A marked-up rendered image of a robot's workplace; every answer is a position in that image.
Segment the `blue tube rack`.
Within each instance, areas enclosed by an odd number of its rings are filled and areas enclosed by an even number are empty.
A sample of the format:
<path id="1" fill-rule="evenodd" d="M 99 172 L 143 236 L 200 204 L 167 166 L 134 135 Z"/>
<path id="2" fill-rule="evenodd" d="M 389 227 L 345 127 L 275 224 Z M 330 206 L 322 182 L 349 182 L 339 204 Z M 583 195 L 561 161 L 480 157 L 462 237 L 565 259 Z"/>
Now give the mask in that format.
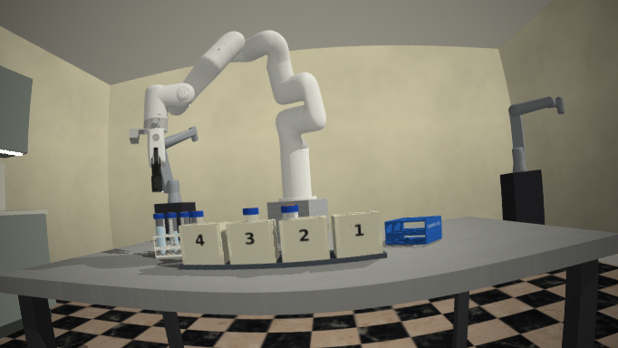
<path id="1" fill-rule="evenodd" d="M 416 218 L 418 218 L 419 220 L 417 220 Z M 385 223 L 386 245 L 427 245 L 428 243 L 434 242 L 442 238 L 441 216 L 416 217 L 416 218 L 415 217 L 403 217 L 399 219 L 394 219 L 398 221 L 393 221 L 393 220 L 386 221 Z M 425 227 L 404 228 L 403 222 L 421 222 L 421 221 L 425 221 Z M 413 230 L 413 229 L 419 229 L 419 230 Z M 399 233 L 392 233 L 392 232 L 399 232 Z M 404 237 L 404 236 L 425 236 L 425 237 Z M 392 242 L 395 242 L 395 243 L 392 243 Z"/>

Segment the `cream bucket adapter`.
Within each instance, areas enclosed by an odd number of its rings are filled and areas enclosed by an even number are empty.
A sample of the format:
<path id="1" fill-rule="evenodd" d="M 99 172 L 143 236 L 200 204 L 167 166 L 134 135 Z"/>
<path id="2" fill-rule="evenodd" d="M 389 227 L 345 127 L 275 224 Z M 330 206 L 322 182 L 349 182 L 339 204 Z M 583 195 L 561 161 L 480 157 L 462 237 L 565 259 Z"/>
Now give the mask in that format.
<path id="1" fill-rule="evenodd" d="M 372 210 L 348 216 L 336 215 L 339 216 L 331 215 L 332 229 L 335 226 L 333 252 L 336 258 L 383 253 L 381 212 Z"/>
<path id="2" fill-rule="evenodd" d="M 229 222 L 226 222 L 229 223 Z M 229 261 L 226 223 L 179 226 L 183 265 L 224 265 Z"/>
<path id="3" fill-rule="evenodd" d="M 327 217 L 279 220 L 283 263 L 330 259 Z"/>
<path id="4" fill-rule="evenodd" d="M 226 228 L 230 265 L 276 263 L 279 249 L 275 219 L 234 221 Z"/>

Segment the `white tube rack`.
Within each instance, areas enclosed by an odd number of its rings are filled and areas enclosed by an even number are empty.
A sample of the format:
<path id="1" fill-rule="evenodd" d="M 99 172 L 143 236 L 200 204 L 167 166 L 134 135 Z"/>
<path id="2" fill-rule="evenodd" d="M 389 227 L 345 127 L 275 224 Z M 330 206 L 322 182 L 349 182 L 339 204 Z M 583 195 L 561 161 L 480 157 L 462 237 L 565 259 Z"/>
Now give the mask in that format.
<path id="1" fill-rule="evenodd" d="M 173 236 L 175 235 L 175 236 Z M 178 249 L 180 248 L 180 243 L 179 245 L 170 245 L 168 244 L 167 246 L 157 246 L 157 244 L 155 245 L 155 237 L 179 237 L 179 233 L 177 234 L 173 234 L 173 235 L 169 235 L 166 234 L 166 236 L 156 236 L 153 235 L 153 241 L 154 241 L 154 248 L 155 250 L 161 250 L 161 249 Z M 173 256 L 174 255 L 174 256 Z M 166 252 L 165 255 L 162 255 L 160 252 L 155 253 L 156 258 L 160 258 L 160 257 L 176 257 L 176 256 L 182 256 L 181 251 L 178 251 L 177 253 L 175 252 Z"/>

